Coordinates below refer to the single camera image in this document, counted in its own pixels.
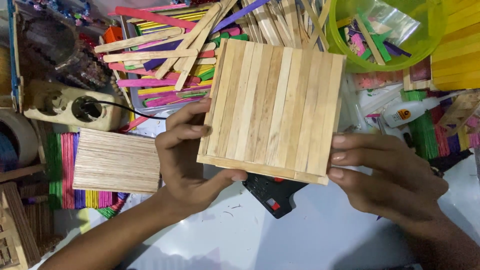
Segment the plastic bag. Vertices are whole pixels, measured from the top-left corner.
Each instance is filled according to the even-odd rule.
[[[391,31],[386,40],[395,46],[400,46],[420,25],[420,22],[381,0],[372,1],[371,7],[363,14],[377,34]]]

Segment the popsicle stick panel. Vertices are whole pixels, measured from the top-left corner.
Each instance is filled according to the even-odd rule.
[[[327,184],[344,65],[343,55],[222,39],[197,161]]]

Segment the right hand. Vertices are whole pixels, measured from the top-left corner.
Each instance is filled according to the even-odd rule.
[[[448,183],[397,137],[336,134],[332,148],[341,150],[332,154],[332,165],[374,169],[372,176],[338,167],[328,172],[355,209],[385,217],[409,233],[426,237],[434,228],[441,230],[443,221],[448,220],[437,203]]]

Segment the left hand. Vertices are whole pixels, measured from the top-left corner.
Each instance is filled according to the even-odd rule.
[[[242,170],[222,170],[212,179],[203,177],[203,164],[197,163],[200,138],[210,135],[211,127],[203,125],[210,110],[211,98],[192,102],[166,121],[166,131],[155,139],[160,172],[166,186],[158,193],[166,205],[174,207],[182,218],[201,212],[233,181],[247,179]]]

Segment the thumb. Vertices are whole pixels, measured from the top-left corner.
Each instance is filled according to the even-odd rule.
[[[244,181],[246,179],[246,171],[225,169],[203,183],[201,188],[204,194],[211,194],[213,199],[215,199],[222,190],[233,184],[234,181]]]

